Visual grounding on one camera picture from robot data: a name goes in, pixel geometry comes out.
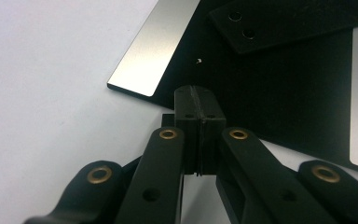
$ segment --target hole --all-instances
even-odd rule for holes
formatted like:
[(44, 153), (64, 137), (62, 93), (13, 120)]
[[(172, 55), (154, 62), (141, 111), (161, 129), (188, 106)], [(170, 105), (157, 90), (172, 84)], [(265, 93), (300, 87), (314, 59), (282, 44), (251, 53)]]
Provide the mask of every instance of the hole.
[(280, 192), (280, 197), (282, 200), (292, 203), (297, 200), (297, 196), (290, 189), (282, 189)]
[(245, 36), (248, 39), (254, 39), (255, 38), (255, 31), (252, 29), (244, 29), (242, 31), (242, 35)]
[(144, 191), (144, 199), (147, 202), (155, 202), (156, 200), (158, 200), (159, 196), (160, 196), (160, 192), (158, 189), (147, 189)]
[(324, 165), (315, 165), (311, 170), (316, 177), (328, 183), (334, 184), (341, 179), (336, 171)]
[(159, 133), (159, 136), (163, 139), (173, 139), (177, 136), (176, 131), (174, 130), (163, 130)]
[(229, 132), (229, 135), (235, 139), (246, 139), (248, 137), (248, 133), (244, 132), (243, 130), (232, 130)]
[(242, 19), (242, 15), (239, 12), (231, 12), (228, 15), (228, 18), (232, 21), (240, 21)]
[(100, 166), (92, 169), (87, 175), (91, 184), (102, 184), (112, 176), (112, 170), (107, 166)]

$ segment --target white table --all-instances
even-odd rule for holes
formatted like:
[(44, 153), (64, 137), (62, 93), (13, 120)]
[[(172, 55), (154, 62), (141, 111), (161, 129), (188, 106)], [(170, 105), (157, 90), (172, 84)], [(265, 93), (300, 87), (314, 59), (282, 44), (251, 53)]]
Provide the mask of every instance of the white table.
[[(0, 223), (49, 213), (90, 162), (136, 159), (172, 112), (106, 88), (156, 2), (0, 0)], [(182, 220), (228, 223), (214, 177), (186, 178)]]

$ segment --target brass insert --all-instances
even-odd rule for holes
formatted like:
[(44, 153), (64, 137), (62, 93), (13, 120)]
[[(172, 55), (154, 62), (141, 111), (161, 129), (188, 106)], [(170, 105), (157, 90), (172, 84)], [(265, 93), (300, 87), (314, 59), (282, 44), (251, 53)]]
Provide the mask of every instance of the brass insert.
[(319, 179), (328, 183), (337, 183), (341, 179), (339, 174), (331, 168), (323, 165), (315, 165), (312, 167), (312, 173)]
[[(104, 175), (96, 177), (95, 174), (97, 172), (102, 172)], [(108, 180), (112, 176), (112, 170), (107, 166), (100, 166), (92, 169), (89, 174), (87, 175), (87, 180), (91, 184), (101, 184)]]
[(243, 130), (232, 130), (229, 132), (229, 135), (235, 139), (243, 140), (248, 137), (248, 133)]
[(159, 132), (159, 136), (163, 139), (173, 139), (177, 136), (178, 134), (176, 133), (176, 131), (171, 130), (171, 129), (166, 129), (166, 130), (162, 130), (161, 132)]

